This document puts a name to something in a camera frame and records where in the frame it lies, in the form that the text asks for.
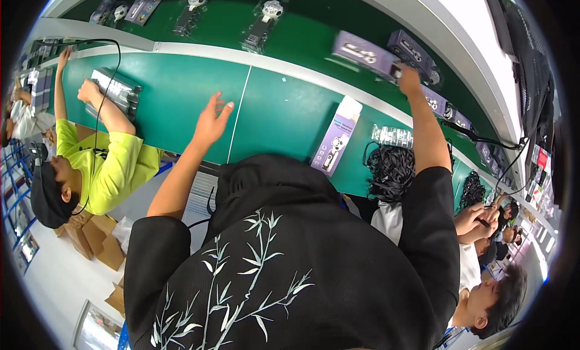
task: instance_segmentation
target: white plastic bag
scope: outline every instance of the white plastic bag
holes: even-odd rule
[[[133,223],[133,220],[125,216],[119,223],[117,223],[117,225],[115,225],[115,229],[112,230],[113,237],[117,238],[121,244],[121,249],[125,254],[127,254],[127,250],[129,249],[129,236],[131,235]]]

